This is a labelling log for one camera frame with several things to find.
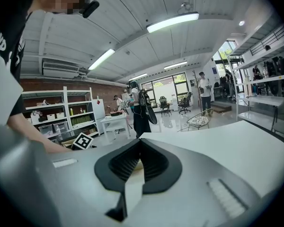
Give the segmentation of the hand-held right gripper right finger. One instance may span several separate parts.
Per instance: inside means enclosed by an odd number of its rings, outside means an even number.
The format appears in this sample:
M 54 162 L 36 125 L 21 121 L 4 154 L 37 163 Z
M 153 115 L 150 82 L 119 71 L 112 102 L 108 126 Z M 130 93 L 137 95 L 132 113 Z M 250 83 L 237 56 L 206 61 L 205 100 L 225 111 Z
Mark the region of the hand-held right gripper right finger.
M 214 159 L 142 139 L 145 183 L 132 227 L 255 227 L 275 193 L 261 197 Z

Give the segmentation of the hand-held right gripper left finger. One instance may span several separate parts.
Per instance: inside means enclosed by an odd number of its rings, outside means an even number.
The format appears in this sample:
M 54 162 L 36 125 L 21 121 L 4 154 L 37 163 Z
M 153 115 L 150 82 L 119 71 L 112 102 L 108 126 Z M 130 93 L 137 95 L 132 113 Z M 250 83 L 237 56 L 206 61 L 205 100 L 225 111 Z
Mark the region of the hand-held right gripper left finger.
M 110 148 L 47 154 L 43 145 L 0 126 L 0 196 L 20 220 L 11 227 L 142 227 L 125 189 L 107 190 L 94 165 Z

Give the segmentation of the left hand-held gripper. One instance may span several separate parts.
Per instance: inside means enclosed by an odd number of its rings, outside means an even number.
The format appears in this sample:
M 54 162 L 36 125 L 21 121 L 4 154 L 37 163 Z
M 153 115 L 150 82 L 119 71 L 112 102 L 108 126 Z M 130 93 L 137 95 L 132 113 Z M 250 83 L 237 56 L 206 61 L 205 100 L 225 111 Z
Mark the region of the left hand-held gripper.
M 86 150 L 92 148 L 93 138 L 81 132 L 72 143 L 72 150 Z

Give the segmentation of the person's left forearm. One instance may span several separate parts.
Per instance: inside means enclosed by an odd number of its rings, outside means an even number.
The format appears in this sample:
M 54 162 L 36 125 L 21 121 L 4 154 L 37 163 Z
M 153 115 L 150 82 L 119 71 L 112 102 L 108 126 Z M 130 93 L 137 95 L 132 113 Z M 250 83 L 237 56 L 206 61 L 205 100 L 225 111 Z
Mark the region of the person's left forearm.
M 23 134 L 28 139 L 42 143 L 47 153 L 71 152 L 71 149 L 53 143 L 46 138 L 24 117 L 22 113 L 10 116 L 7 125 L 11 129 Z

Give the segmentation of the white refrigerator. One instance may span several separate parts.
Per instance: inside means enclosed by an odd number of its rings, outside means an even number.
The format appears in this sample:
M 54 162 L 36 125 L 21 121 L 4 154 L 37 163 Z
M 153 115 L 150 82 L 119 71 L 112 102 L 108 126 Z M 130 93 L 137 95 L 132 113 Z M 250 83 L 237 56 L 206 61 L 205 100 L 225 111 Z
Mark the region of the white refrigerator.
M 92 109 L 93 109 L 93 114 L 94 114 L 94 118 L 95 118 L 95 121 L 96 121 L 97 131 L 100 135 L 100 134 L 104 133 L 101 121 L 106 116 L 103 100 L 102 99 L 93 99 L 92 100 Z

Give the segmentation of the small white work table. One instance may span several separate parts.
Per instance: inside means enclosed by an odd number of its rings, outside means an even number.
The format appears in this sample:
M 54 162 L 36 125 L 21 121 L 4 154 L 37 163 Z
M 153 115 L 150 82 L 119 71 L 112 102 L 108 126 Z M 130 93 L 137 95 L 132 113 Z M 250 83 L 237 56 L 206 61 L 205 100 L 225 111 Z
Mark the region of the small white work table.
M 116 139 L 116 130 L 125 129 L 126 136 L 130 139 L 129 125 L 127 122 L 126 114 L 121 114 L 118 116 L 111 116 L 110 118 L 104 118 L 100 121 L 104 130 L 104 135 L 108 144 L 110 144 L 110 139 L 108 137 L 108 132 L 112 132 L 114 139 Z

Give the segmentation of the white storage shelf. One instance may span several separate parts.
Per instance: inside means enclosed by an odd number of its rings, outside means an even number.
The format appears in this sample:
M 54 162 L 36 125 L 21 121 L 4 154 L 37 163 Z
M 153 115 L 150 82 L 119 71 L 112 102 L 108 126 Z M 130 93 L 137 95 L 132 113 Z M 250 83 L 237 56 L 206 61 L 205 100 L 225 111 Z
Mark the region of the white storage shelf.
M 49 140 L 59 143 L 80 133 L 99 136 L 92 88 L 26 91 L 24 116 Z

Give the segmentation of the wooden floor platform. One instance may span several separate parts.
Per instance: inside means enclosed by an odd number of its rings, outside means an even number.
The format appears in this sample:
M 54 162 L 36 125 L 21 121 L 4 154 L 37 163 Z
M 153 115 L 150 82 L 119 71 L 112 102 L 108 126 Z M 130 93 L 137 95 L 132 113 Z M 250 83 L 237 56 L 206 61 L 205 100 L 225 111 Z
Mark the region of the wooden floor platform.
M 221 113 L 226 113 L 232 110 L 232 106 L 220 102 L 212 102 L 211 107 L 214 112 L 221 114 Z

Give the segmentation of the black office chair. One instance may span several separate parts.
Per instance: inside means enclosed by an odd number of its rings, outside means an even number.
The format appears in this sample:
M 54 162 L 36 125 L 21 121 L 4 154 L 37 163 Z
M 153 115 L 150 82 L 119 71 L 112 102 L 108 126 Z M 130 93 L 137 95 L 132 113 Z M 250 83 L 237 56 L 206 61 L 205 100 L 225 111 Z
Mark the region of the black office chair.
M 178 104 L 178 107 L 180 108 L 178 113 L 187 113 L 187 112 L 191 112 L 191 110 L 189 109 L 190 107 L 190 102 L 191 102 L 191 96 L 192 93 L 191 92 L 187 92 L 187 95 L 181 99 L 180 104 Z
M 171 116 L 171 110 L 170 110 L 170 103 L 167 102 L 167 99 L 165 96 L 161 96 L 159 98 L 160 101 L 160 109 L 161 109 L 161 115 L 167 114 L 168 116 Z

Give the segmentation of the white metal shelving rack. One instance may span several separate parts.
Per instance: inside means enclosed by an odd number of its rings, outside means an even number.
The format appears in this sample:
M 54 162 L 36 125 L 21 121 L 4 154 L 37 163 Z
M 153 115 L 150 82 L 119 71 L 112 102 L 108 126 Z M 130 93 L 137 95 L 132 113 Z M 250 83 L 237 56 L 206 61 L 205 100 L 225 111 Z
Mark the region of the white metal shelving rack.
M 265 60 L 263 68 L 265 72 L 261 80 L 251 81 L 246 78 L 241 84 L 243 92 L 236 93 L 237 106 L 246 106 L 242 112 L 236 109 L 236 118 L 271 131 L 275 109 L 284 100 L 284 58 L 279 56 Z M 261 95 L 257 94 L 256 83 L 264 84 Z

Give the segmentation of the person's black printed T-shirt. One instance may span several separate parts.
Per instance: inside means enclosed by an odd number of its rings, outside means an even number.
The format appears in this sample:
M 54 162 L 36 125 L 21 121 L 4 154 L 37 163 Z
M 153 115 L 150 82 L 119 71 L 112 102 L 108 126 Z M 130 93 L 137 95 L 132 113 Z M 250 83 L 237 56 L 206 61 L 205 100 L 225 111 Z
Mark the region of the person's black printed T-shirt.
M 19 85 L 24 54 L 24 28 L 33 0 L 0 0 L 0 64 Z

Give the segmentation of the white wall air conditioner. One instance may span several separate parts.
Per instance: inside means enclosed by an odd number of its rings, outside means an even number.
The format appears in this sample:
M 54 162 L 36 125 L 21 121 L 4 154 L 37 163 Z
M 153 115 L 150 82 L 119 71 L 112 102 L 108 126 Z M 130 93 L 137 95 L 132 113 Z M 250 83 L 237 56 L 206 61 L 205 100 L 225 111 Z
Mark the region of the white wall air conditioner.
M 73 79 L 80 75 L 79 68 L 61 63 L 43 62 L 43 75 L 51 78 Z

